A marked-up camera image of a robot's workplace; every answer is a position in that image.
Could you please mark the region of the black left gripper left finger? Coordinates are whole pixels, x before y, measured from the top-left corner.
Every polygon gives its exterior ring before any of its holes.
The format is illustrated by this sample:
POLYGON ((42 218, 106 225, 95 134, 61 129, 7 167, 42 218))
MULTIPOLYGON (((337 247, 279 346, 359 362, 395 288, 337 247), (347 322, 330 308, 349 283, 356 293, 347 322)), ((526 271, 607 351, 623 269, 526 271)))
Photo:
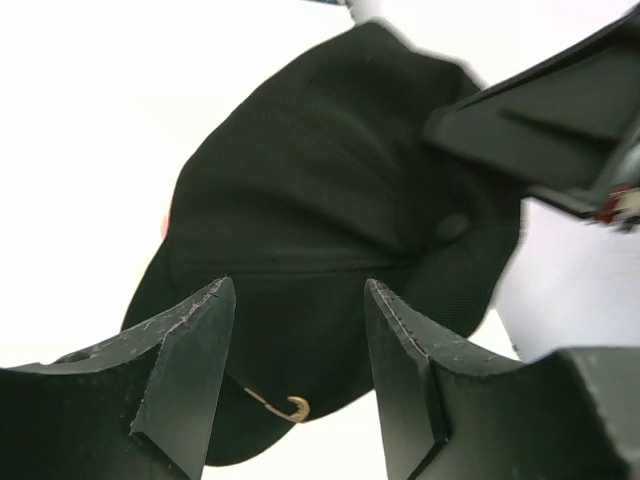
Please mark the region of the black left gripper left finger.
POLYGON ((200 478, 235 301, 218 279, 54 363, 3 370, 2 477, 200 478))

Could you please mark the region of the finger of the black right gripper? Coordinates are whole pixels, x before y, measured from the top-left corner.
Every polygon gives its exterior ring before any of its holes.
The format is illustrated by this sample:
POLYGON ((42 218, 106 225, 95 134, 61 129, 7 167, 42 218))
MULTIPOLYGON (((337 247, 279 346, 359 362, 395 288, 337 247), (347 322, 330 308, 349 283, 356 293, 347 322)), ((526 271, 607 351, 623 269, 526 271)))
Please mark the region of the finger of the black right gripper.
POLYGON ((576 217, 639 217, 639 12, 432 113, 422 137, 576 217))

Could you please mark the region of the pink baseball cap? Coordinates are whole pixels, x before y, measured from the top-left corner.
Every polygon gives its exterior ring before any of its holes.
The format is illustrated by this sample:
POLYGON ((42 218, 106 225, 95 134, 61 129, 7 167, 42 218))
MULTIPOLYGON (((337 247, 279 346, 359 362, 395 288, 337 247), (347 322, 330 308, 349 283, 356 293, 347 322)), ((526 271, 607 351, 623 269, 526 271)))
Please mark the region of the pink baseball cap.
POLYGON ((170 223, 170 209, 167 208, 164 212, 161 222, 161 238, 164 239, 168 233, 170 223))

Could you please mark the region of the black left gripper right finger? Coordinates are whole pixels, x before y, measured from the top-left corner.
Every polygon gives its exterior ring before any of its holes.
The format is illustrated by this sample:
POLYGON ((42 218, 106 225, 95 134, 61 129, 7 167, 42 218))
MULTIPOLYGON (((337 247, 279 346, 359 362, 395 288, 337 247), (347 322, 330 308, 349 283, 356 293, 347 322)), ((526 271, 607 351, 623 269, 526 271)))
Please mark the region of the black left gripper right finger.
POLYGON ((569 348, 523 363, 439 325, 375 280, 364 310, 389 478, 638 477, 636 348, 569 348))

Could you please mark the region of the black baseball cap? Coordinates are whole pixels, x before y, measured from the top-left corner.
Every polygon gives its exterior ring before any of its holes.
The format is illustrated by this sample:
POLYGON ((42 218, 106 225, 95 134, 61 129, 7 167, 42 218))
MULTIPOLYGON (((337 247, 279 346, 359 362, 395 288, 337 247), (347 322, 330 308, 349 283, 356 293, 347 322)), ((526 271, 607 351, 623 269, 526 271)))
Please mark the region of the black baseball cap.
POLYGON ((372 389, 368 279, 462 336, 477 329, 518 242, 521 189, 420 140, 433 110, 476 90, 365 23, 266 80, 186 162, 123 324, 233 280, 208 465, 249 460, 372 389))

